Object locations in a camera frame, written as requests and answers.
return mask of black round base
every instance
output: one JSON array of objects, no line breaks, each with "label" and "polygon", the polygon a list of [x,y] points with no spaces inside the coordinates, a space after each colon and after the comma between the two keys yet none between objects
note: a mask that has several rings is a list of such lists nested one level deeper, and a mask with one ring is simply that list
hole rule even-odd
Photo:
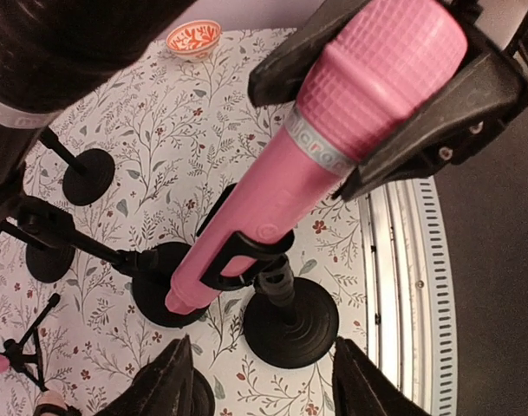
[{"label": "black round base", "polygon": [[297,277],[295,293],[296,325],[286,325],[264,295],[254,295],[244,312],[246,342],[254,354],[274,367],[302,368],[319,361],[339,331],[339,312],[327,290]]},{"label": "black round base", "polygon": [[68,167],[63,176],[63,194],[77,206],[92,204],[108,190],[115,175],[114,158],[101,149],[89,149],[76,159],[87,171],[84,175]]},{"label": "black round base", "polygon": [[75,247],[70,245],[52,249],[39,250],[32,245],[27,245],[25,260],[29,273],[42,283],[55,283],[60,280],[71,268],[75,259]]},{"label": "black round base", "polygon": [[156,325],[166,328],[183,328],[195,323],[207,311],[198,309],[190,315],[177,315],[166,308],[167,292],[171,288],[171,275],[179,267],[191,246],[184,243],[165,243],[156,247],[160,257],[160,269],[154,273],[154,281],[134,278],[133,299],[139,311]]},{"label": "black round base", "polygon": [[210,383],[196,368],[192,382],[191,416],[214,416],[215,397]]}]

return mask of bowl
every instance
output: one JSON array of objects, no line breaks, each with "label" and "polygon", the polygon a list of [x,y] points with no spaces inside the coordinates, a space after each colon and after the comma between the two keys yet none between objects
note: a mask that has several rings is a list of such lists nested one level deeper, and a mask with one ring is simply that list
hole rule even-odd
[{"label": "bowl", "polygon": [[179,58],[200,62],[218,46],[221,26],[212,20],[195,20],[180,25],[167,37],[167,47]]}]

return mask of bolt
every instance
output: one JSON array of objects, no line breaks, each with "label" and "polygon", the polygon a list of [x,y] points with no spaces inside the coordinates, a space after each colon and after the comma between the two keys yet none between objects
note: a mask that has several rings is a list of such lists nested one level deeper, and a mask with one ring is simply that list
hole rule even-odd
[{"label": "bolt", "polygon": [[481,121],[479,124],[476,124],[475,126],[470,127],[471,134],[480,134],[481,130],[483,130],[483,121]]},{"label": "bolt", "polygon": [[453,158],[453,149],[450,147],[443,146],[439,149],[439,157],[446,162]]}]

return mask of floral tablecloth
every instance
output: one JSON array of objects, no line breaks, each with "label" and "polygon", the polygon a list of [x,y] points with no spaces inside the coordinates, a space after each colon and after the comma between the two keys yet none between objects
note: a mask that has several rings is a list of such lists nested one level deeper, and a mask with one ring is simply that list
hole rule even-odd
[{"label": "floral tablecloth", "polygon": [[[102,199],[79,208],[62,195],[66,166],[38,146],[29,156],[29,194],[72,212],[77,228],[115,249],[144,250],[167,241],[191,244],[223,189],[238,180],[289,106],[255,109],[245,91],[254,66],[288,30],[233,31],[209,61],[178,60],[163,42],[53,124],[73,153],[109,151],[115,180]],[[366,296],[357,202],[323,201],[297,229],[294,271],[329,290],[341,335],[366,344]],[[196,367],[213,387],[217,415],[333,415],[331,359],[297,371],[261,362],[247,348],[241,316],[252,289],[223,294],[206,316],[182,330],[159,328],[134,306],[130,280],[77,252],[56,284],[33,280],[24,245],[0,237],[0,346],[19,338],[49,296],[60,306],[41,328],[50,388],[83,414],[100,411],[138,369],[171,340],[190,334]],[[0,375],[0,416],[31,415],[39,392],[13,372]]]}]

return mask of gray floor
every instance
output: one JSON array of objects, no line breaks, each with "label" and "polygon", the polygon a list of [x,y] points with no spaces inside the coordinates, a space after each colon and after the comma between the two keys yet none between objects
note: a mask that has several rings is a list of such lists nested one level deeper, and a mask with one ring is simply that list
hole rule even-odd
[{"label": "gray floor", "polygon": [[458,415],[528,416],[528,110],[436,183],[456,293]]}]

